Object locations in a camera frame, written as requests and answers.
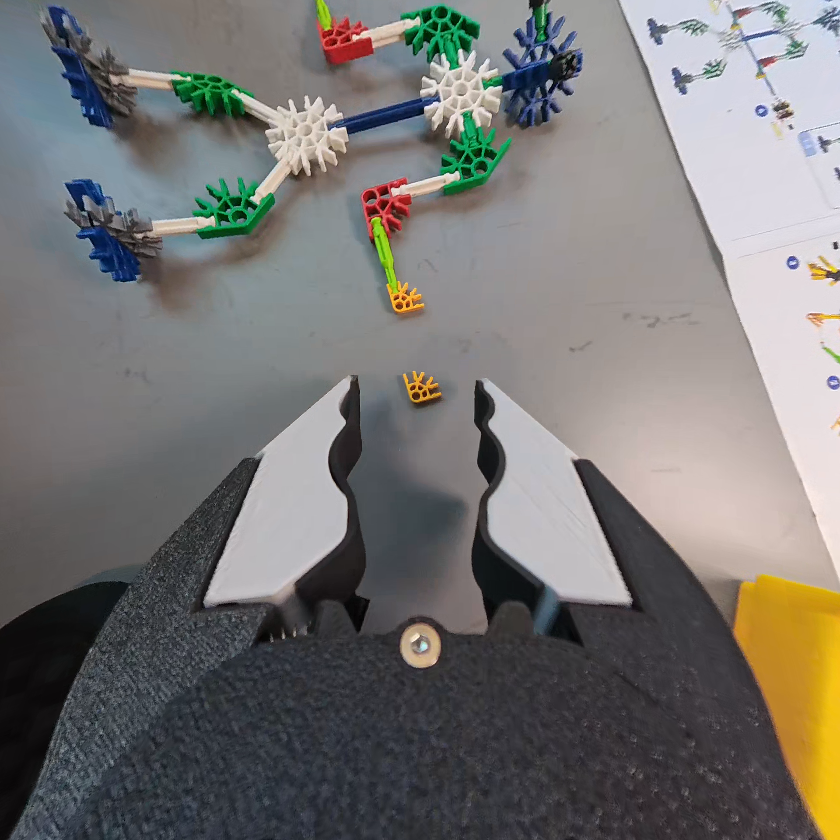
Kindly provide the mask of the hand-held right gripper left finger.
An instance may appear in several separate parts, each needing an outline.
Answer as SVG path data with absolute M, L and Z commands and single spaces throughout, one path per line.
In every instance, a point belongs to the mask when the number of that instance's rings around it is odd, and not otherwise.
M 258 453 L 204 607 L 269 604 L 285 632 L 305 632 L 319 603 L 355 596 L 365 554 L 349 475 L 361 449 L 349 375 Z

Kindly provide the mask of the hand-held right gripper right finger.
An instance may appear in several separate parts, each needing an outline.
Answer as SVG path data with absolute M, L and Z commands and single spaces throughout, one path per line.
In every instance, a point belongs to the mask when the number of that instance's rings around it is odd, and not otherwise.
M 479 501 L 472 571 L 488 625 L 523 605 L 536 634 L 578 634 L 571 611 L 632 615 L 633 597 L 577 455 L 489 379 L 475 390 Z

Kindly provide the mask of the yellow plastic bin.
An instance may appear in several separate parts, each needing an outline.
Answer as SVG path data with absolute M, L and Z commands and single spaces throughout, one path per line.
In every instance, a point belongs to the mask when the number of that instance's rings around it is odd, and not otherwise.
M 762 574 L 740 586 L 734 634 L 802 798 L 838 839 L 839 594 Z

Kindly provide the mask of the multicoloured construction toy model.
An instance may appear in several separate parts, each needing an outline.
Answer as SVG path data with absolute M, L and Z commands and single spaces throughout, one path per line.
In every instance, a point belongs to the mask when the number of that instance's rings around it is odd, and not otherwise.
M 434 193 L 454 195 L 484 185 L 508 152 L 511 140 L 494 145 L 493 118 L 506 102 L 506 114 L 522 128 L 550 121 L 561 112 L 558 96 L 570 96 L 571 81 L 583 67 L 576 33 L 564 34 L 565 18 L 555 17 L 549 2 L 530 2 L 530 16 L 514 37 L 518 49 L 506 49 L 506 73 L 472 49 L 480 34 L 473 18 L 446 4 L 408 12 L 387 25 L 332 15 L 332 28 L 318 35 L 325 59 L 340 65 L 404 42 L 415 55 L 426 51 L 429 63 L 419 97 L 391 106 L 344 116 L 334 104 L 304 97 L 300 106 L 271 107 L 231 80 L 205 73 L 154 72 L 129 68 L 110 49 L 95 50 L 88 32 L 70 11 L 48 6 L 40 16 L 52 52 L 59 58 L 71 96 L 91 125 L 112 130 L 116 118 L 130 117 L 140 90 L 174 93 L 196 112 L 210 116 L 251 117 L 266 127 L 275 164 L 261 182 L 224 179 L 207 185 L 207 198 L 196 199 L 189 217 L 148 219 L 132 209 L 121 212 L 101 186 L 90 179 L 66 183 L 65 215 L 77 226 L 77 238 L 91 246 L 89 258 L 101 272 L 120 282 L 141 276 L 141 260 L 159 255 L 163 239 L 195 235 L 201 239 L 249 235 L 275 205 L 277 192 L 290 177 L 325 172 L 347 151 L 350 136 L 423 117 L 431 130 L 443 130 L 449 151 L 440 172 L 422 181 L 398 178 L 365 189 L 360 195 L 367 234 L 380 216 L 390 237 L 402 229 L 415 198 Z

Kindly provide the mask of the person's right leg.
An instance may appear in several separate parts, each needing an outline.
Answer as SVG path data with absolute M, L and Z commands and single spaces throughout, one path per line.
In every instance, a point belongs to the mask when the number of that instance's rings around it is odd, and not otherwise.
M 2 838 L 80 838 L 172 698 L 151 578 L 83 585 L 2 628 Z

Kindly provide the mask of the white instruction sheet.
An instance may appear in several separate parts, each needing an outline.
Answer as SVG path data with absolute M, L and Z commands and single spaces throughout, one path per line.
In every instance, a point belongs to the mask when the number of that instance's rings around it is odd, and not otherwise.
M 620 5 L 838 566 L 839 2 Z

